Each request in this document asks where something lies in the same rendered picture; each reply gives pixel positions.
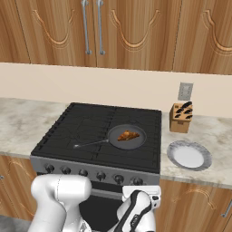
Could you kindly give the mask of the grey wall outlet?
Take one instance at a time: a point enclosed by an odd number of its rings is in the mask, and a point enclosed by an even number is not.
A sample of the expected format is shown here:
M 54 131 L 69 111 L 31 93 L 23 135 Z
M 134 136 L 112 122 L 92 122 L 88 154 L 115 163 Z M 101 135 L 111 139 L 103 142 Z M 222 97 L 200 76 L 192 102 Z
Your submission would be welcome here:
M 179 101 L 189 101 L 193 89 L 192 83 L 182 82 L 179 86 Z

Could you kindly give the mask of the wooden wall cupboard door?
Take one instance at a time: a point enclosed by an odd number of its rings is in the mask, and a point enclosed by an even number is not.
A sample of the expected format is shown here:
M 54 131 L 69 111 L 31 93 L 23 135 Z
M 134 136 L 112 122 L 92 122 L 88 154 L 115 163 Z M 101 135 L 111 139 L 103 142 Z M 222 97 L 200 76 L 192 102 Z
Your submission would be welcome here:
M 173 70 L 232 75 L 232 0 L 182 0 Z
M 103 0 L 100 55 L 98 12 L 92 0 L 97 65 L 101 68 L 170 71 L 182 0 Z
M 92 0 L 86 6 L 89 46 L 85 52 L 82 0 L 15 0 L 32 64 L 94 67 Z
M 0 63 L 29 63 L 15 0 L 0 0 Z

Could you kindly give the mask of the brown croissant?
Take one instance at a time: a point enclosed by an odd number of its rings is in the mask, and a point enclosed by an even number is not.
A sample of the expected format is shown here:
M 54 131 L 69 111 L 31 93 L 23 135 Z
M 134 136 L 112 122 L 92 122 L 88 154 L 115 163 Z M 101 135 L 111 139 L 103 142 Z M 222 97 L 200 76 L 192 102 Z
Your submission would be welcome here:
M 132 132 L 130 130 L 126 130 L 118 137 L 118 141 L 133 140 L 133 139 L 138 138 L 139 136 L 140 135 L 138 132 Z

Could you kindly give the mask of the black oven door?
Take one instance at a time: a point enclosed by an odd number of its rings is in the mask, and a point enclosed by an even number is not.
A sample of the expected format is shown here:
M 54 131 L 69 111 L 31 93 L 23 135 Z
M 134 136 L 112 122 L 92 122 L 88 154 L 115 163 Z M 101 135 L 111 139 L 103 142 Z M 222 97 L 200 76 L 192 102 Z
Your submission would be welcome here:
M 93 181 L 92 189 L 102 189 L 122 194 L 122 186 L 109 183 Z M 80 212 L 92 230 L 107 232 L 118 222 L 117 209 L 121 204 L 122 200 L 96 197 L 91 193 L 89 198 L 80 204 Z

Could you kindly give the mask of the wooden base cupboard door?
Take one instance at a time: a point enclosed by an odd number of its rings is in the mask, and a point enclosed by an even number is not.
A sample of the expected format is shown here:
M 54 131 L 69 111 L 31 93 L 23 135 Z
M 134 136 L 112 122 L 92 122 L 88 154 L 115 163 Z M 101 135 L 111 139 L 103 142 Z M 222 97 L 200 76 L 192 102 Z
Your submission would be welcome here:
M 232 232 L 232 190 L 162 179 L 157 232 Z
M 31 184 L 37 176 L 29 159 L 0 154 L 0 215 L 31 221 L 36 201 Z

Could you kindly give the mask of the black frying pan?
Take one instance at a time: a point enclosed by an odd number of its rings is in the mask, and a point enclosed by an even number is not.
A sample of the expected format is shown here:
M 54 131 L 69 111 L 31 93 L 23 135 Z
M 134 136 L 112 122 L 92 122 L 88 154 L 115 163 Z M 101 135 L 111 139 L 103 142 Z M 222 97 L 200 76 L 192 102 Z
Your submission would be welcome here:
M 139 137 L 133 140 L 122 140 L 118 141 L 118 137 L 124 132 L 124 131 L 132 131 L 132 132 L 138 132 Z M 113 127 L 112 129 L 109 130 L 107 137 L 104 140 L 97 140 L 94 142 L 88 142 L 85 144 L 75 144 L 73 147 L 75 149 L 79 149 L 84 146 L 90 146 L 92 144 L 98 144 L 102 142 L 108 142 L 110 143 L 113 147 L 121 149 L 121 150 L 134 150 L 139 148 L 144 144 L 144 142 L 147 139 L 147 134 L 146 132 L 136 126 L 136 125 L 130 125 L 130 124 L 121 124 Z

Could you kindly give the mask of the white grey-rimmed plate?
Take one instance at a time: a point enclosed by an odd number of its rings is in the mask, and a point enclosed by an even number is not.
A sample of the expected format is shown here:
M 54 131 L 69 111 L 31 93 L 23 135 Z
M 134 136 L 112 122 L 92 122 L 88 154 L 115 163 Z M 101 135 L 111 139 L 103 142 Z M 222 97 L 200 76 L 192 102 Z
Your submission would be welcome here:
M 212 165 L 211 153 L 202 145 L 185 140 L 176 140 L 167 148 L 169 160 L 182 169 L 202 171 Z

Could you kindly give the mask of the black and grey stove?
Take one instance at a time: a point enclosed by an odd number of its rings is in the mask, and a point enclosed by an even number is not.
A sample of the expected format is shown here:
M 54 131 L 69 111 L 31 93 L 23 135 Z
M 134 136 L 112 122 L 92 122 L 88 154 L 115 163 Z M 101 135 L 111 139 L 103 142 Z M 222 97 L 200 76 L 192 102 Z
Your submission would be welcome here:
M 144 144 L 134 150 L 121 150 L 108 142 L 73 147 L 104 140 L 110 129 L 121 124 L 142 128 L 147 134 Z M 133 179 L 141 178 L 141 186 L 153 186 L 160 183 L 160 145 L 160 111 L 73 102 L 33 149 L 30 160 L 39 175 L 63 174 L 61 167 L 65 166 L 71 169 L 68 175 L 87 170 L 91 182 L 138 186 Z M 45 170 L 46 164 L 54 166 L 53 173 Z M 96 178 L 100 171 L 106 174 L 102 181 Z M 124 177 L 121 184 L 115 182 L 116 175 Z

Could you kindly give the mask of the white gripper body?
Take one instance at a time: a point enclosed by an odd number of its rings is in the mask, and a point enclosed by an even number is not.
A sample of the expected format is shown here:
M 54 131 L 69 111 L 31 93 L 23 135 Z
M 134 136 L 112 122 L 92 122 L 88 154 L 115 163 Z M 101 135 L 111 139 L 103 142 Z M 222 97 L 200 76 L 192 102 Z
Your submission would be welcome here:
M 134 190 L 146 192 L 151 200 L 160 200 L 161 188 L 159 185 L 153 186 L 124 186 L 122 188 L 122 201 L 125 201 Z

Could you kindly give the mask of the wooden knife block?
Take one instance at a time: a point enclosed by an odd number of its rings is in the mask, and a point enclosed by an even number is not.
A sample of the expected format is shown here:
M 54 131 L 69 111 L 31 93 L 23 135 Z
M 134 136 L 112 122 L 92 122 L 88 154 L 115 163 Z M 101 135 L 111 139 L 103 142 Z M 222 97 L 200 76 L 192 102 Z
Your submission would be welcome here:
M 174 103 L 169 112 L 169 130 L 171 132 L 187 133 L 193 117 L 191 101 Z

